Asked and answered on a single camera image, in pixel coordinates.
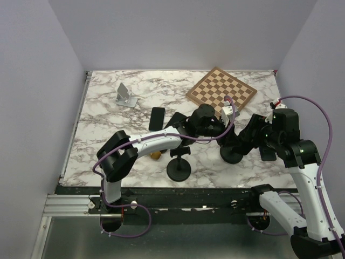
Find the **teal smartphone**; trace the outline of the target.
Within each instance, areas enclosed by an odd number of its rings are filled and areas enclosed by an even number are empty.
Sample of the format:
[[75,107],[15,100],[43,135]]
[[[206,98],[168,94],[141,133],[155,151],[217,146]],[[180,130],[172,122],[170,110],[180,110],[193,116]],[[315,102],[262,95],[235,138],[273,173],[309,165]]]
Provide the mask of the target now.
[[149,122],[149,131],[156,132],[163,129],[165,116],[165,108],[162,107],[153,107],[151,110],[150,122]]

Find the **black back round-base stand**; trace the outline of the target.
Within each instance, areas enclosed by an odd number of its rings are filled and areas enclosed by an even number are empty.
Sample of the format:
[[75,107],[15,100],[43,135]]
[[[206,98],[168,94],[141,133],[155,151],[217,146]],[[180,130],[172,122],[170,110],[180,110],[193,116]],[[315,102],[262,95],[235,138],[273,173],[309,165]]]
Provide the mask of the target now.
[[243,155],[235,153],[231,147],[221,147],[220,157],[229,164],[237,164],[241,162]]

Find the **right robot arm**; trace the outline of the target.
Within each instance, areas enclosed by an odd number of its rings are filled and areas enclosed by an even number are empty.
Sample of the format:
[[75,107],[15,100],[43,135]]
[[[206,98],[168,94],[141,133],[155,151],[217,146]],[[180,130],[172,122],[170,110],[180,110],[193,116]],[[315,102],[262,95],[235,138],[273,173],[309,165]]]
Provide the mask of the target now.
[[316,145],[300,139],[299,116],[289,108],[273,110],[270,118],[253,115],[248,124],[252,142],[267,147],[283,160],[298,190],[304,215],[294,211],[271,186],[256,186],[249,207],[268,211],[290,237],[298,258],[320,258],[344,253],[344,230],[330,203],[322,179]]

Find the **black phone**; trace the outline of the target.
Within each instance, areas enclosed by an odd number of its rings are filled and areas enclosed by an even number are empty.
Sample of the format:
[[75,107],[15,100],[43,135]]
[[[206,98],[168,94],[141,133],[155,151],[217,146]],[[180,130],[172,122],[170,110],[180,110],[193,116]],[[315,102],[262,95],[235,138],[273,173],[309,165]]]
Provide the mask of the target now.
[[184,115],[184,114],[182,114],[180,112],[175,112],[164,128],[173,126],[175,123],[183,121],[186,118],[187,118],[186,115]]
[[239,145],[233,151],[240,155],[247,155],[252,149],[257,148],[257,131],[254,127],[244,128],[238,135]]

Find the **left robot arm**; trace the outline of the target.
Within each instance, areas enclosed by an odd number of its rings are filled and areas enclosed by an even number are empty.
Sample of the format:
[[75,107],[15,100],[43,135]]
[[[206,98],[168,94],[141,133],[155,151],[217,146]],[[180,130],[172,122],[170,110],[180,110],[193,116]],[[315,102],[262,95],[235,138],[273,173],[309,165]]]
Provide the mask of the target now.
[[235,105],[224,102],[221,116],[215,116],[215,109],[201,104],[186,119],[157,132],[128,135],[117,131],[98,150],[96,166],[102,169],[101,207],[108,213],[118,210],[121,198],[121,181],[131,171],[135,161],[145,155],[166,149],[176,149],[196,141],[214,141],[222,145],[231,134],[235,117],[239,114]]

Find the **black round-base phone stand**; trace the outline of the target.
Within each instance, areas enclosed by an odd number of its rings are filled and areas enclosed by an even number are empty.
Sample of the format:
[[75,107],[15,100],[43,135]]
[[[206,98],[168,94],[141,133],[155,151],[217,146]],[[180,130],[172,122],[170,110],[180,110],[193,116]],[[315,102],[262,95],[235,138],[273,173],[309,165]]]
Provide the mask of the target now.
[[170,156],[176,157],[167,165],[167,175],[175,182],[183,182],[191,175],[191,166],[183,155],[190,155],[190,147],[179,147],[170,150]]

